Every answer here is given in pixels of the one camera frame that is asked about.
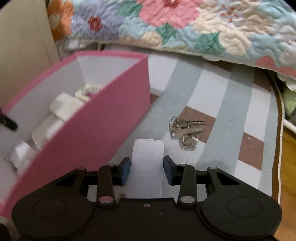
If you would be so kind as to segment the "white charger plug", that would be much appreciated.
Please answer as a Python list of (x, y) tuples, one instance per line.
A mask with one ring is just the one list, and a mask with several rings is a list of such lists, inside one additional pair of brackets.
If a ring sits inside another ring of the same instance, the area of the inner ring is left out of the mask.
[(21, 173), (29, 166), (35, 154), (35, 150), (30, 145), (21, 141), (14, 147), (8, 160), (13, 164), (17, 172)]

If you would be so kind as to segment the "cream remote with display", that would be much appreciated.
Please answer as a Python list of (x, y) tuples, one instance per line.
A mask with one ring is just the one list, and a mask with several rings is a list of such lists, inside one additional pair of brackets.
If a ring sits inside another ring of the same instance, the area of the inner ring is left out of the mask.
[(75, 92), (75, 98), (82, 102), (88, 102), (92, 99), (99, 91), (101, 87), (94, 84), (85, 84)]

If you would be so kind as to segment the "floral quilt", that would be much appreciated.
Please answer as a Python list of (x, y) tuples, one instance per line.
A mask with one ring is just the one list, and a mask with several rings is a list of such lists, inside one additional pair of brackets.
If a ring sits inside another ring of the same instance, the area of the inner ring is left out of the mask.
[(295, 10), (285, 1), (49, 1), (55, 41), (203, 56), (295, 78)]

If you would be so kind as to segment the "white power adapter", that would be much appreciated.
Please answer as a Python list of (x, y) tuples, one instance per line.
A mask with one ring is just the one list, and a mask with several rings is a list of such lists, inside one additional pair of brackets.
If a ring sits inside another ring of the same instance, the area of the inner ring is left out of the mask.
[(64, 122), (51, 114), (32, 132), (32, 140), (38, 148), (42, 148), (59, 130)]

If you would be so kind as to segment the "silver key bunch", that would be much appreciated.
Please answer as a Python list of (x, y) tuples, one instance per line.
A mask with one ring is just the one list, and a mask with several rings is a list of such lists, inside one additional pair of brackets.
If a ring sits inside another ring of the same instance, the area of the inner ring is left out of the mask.
[(204, 131), (205, 121), (185, 120), (176, 116), (168, 124), (171, 139), (178, 140), (184, 151), (194, 151), (198, 142), (198, 133)]

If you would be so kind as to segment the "green white cloth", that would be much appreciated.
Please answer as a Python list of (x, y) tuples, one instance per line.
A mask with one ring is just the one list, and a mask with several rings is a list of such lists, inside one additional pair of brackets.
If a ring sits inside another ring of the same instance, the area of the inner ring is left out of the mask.
[(285, 109), (284, 126), (295, 133), (295, 84), (284, 82), (281, 93)]

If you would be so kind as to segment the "beige cabinet panel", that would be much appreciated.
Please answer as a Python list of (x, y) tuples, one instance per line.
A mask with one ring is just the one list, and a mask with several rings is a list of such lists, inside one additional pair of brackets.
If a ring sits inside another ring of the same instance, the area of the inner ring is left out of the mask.
[(1, 107), (60, 58), (47, 1), (9, 1), (1, 8)]

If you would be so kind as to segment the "striped grey white rug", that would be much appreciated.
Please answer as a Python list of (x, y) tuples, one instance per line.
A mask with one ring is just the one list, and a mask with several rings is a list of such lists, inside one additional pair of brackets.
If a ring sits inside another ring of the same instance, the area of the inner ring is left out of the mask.
[[(143, 49), (148, 56), (151, 109), (112, 158), (132, 154), (138, 138), (158, 139), (176, 163), (218, 167), (280, 199), (281, 105), (268, 72), (241, 64)], [(184, 151), (169, 120), (203, 120), (196, 149)]]

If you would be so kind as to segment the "pink cardboard box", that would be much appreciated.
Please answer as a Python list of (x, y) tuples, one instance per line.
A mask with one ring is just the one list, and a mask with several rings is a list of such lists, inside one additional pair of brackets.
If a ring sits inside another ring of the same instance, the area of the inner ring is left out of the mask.
[(109, 162), (151, 105), (147, 55), (126, 51), (81, 51), (53, 65), (19, 92), (3, 112), (18, 126), (1, 126), (1, 159), (31, 137), (61, 93), (86, 83), (101, 90), (50, 139), (20, 177), (1, 168), (1, 216), (11, 217), (22, 197), (73, 169), (97, 170)]

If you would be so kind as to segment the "white remote pink label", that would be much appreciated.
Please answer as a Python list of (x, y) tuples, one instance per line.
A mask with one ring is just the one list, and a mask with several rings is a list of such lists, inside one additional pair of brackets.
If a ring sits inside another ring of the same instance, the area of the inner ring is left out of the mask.
[(60, 120), (67, 122), (83, 105), (84, 102), (63, 92), (50, 104), (49, 110)]

